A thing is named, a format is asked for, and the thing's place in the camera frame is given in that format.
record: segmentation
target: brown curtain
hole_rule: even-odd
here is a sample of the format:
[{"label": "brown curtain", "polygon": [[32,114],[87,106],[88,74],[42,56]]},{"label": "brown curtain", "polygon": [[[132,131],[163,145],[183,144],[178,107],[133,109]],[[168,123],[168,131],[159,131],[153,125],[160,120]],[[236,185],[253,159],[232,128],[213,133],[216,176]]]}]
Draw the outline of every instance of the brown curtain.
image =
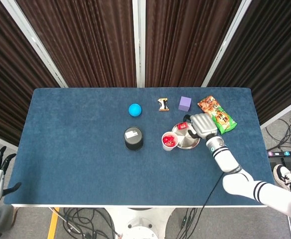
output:
[{"label": "brown curtain", "polygon": [[145,85],[201,86],[240,2],[146,1]]},{"label": "brown curtain", "polygon": [[19,144],[35,88],[58,87],[0,3],[0,138]]},{"label": "brown curtain", "polygon": [[251,88],[260,124],[291,104],[291,1],[252,1],[208,86]]},{"label": "brown curtain", "polygon": [[17,0],[69,87],[135,87],[132,0]]}]

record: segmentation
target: white sneaker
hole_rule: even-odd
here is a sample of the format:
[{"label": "white sneaker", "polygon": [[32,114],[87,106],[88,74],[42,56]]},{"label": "white sneaker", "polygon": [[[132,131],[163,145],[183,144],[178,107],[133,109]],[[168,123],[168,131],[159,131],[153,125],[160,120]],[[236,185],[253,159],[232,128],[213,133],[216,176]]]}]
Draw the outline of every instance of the white sneaker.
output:
[{"label": "white sneaker", "polygon": [[291,191],[291,172],[281,164],[278,164],[273,169],[275,181],[283,188]]}]

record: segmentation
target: silver plate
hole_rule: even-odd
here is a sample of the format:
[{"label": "silver plate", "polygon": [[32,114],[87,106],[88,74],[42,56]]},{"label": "silver plate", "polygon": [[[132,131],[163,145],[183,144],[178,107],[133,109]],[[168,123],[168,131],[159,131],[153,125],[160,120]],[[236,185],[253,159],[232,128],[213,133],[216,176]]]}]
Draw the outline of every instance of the silver plate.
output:
[{"label": "silver plate", "polygon": [[189,126],[189,128],[184,128],[184,129],[178,129],[176,124],[173,129],[172,132],[177,134],[177,138],[179,140],[179,143],[177,144],[177,146],[179,148],[183,148],[183,149],[192,149],[195,146],[197,146],[200,142],[199,138],[192,138],[191,135],[189,135],[189,133],[187,132],[188,130],[191,130],[193,133],[195,133],[195,130],[192,127],[191,123],[187,122],[187,125]]}]

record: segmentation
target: blue tablecloth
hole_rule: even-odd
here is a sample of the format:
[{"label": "blue tablecloth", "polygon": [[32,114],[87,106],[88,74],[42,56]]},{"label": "blue tablecloth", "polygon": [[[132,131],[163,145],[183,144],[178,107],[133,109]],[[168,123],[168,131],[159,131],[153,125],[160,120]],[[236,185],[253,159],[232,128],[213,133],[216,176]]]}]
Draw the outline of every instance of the blue tablecloth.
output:
[{"label": "blue tablecloth", "polygon": [[[9,186],[7,204],[203,205],[221,170],[205,146],[162,149],[161,136],[181,122],[181,96],[197,102],[213,95],[238,123],[222,135],[237,161],[255,180],[273,183],[250,89],[245,88],[52,88],[34,91]],[[158,98],[170,111],[159,112]],[[128,113],[132,103],[142,115]],[[139,151],[125,147],[124,132],[144,134]],[[258,205],[227,194],[219,183],[207,205]]]}]

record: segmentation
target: green snack bag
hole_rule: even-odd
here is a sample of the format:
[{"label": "green snack bag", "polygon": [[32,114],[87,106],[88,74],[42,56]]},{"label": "green snack bag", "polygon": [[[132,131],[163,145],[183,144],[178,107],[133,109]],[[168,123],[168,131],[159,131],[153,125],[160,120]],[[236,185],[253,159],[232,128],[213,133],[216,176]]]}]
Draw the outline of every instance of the green snack bag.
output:
[{"label": "green snack bag", "polygon": [[210,115],[221,134],[235,128],[237,123],[223,110],[213,96],[208,96],[201,100],[197,105]]}]

